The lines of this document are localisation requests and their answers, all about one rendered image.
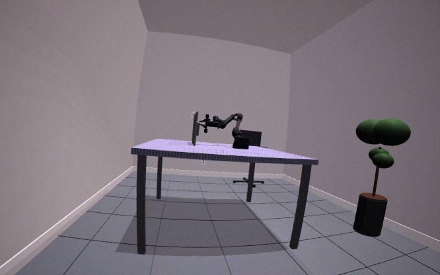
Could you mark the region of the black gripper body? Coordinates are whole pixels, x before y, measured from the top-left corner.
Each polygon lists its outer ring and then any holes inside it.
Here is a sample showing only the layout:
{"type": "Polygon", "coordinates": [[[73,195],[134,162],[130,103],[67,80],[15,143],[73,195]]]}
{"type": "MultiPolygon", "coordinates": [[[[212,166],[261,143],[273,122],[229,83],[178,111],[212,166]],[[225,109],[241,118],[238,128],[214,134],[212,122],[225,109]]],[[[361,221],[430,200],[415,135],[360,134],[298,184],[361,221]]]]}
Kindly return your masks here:
{"type": "Polygon", "coordinates": [[[205,114],[205,129],[204,129],[204,133],[207,133],[207,126],[209,127],[213,127],[214,121],[207,121],[207,119],[209,118],[208,114],[205,114]]]}

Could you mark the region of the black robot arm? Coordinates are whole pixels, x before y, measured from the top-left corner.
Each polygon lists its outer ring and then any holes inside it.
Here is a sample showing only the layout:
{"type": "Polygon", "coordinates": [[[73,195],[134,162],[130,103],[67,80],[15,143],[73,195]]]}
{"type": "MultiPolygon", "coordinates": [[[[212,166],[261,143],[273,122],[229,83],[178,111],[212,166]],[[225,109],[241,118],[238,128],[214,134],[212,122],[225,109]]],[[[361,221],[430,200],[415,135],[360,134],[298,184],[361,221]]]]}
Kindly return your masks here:
{"type": "Polygon", "coordinates": [[[213,127],[217,127],[218,129],[224,129],[226,127],[226,125],[231,121],[231,120],[236,120],[237,124],[236,127],[233,128],[233,132],[232,132],[232,136],[234,137],[234,139],[236,137],[242,137],[241,136],[241,131],[239,131],[239,126],[240,126],[240,122],[242,121],[243,118],[243,114],[242,113],[236,113],[236,114],[232,114],[231,116],[229,116],[226,120],[222,120],[219,119],[218,116],[214,116],[213,117],[213,127]],[[237,118],[235,118],[235,116],[238,116],[237,118]]]}

